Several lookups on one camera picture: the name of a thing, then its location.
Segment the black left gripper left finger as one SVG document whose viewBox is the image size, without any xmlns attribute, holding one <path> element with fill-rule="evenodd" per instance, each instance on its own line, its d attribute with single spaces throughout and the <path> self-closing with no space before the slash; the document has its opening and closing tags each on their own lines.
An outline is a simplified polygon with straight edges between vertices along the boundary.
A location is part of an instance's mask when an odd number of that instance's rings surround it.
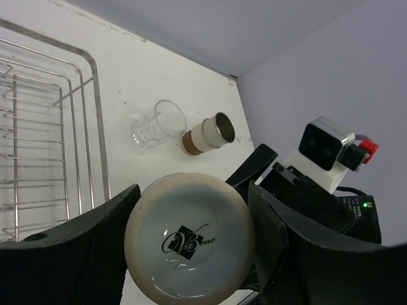
<svg viewBox="0 0 407 305">
<path fill-rule="evenodd" d="M 101 206 L 23 241 L 1 244 L 1 304 L 119 304 L 133 184 Z"/>
</svg>

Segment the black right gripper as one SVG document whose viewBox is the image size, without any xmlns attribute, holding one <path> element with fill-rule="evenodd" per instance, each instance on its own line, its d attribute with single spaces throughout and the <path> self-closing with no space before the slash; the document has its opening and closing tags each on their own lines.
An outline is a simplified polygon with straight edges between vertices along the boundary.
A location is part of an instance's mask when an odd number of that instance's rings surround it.
<svg viewBox="0 0 407 305">
<path fill-rule="evenodd" d="M 248 190 L 250 181 L 258 180 L 277 156 L 266 144 L 260 144 L 226 183 L 238 191 Z M 333 231 L 370 243 L 382 242 L 372 195 L 352 187 L 340 186 L 337 190 L 351 195 L 335 196 L 295 167 L 284 167 L 280 163 L 274 163 L 260 186 L 285 206 Z"/>
</svg>

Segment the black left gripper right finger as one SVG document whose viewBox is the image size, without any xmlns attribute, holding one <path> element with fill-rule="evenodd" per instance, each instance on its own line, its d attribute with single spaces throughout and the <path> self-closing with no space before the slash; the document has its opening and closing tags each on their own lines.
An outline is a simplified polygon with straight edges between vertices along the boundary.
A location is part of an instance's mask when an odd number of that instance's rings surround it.
<svg viewBox="0 0 407 305">
<path fill-rule="evenodd" d="M 251 182 L 259 292 L 268 304 L 406 304 L 406 245 L 333 231 Z"/>
</svg>

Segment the white brown banded cup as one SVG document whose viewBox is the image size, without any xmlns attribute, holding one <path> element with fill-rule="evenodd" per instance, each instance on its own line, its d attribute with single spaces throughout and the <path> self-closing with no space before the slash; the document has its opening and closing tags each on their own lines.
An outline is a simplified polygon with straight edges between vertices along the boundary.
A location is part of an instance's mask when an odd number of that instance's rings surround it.
<svg viewBox="0 0 407 305">
<path fill-rule="evenodd" d="M 225 113 L 218 112 L 187 131 L 181 138 L 181 147 L 186 154 L 198 156 L 234 140 L 235 129 L 231 120 Z"/>
</svg>

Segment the clear faceted glass tumbler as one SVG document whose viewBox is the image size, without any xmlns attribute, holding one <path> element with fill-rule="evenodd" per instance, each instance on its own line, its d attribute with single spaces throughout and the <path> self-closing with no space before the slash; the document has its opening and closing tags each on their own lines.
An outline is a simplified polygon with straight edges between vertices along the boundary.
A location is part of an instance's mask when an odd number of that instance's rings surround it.
<svg viewBox="0 0 407 305">
<path fill-rule="evenodd" d="M 159 100 L 132 124 L 132 137 L 142 148 L 153 148 L 179 140 L 187 122 L 181 108 L 171 100 Z"/>
</svg>

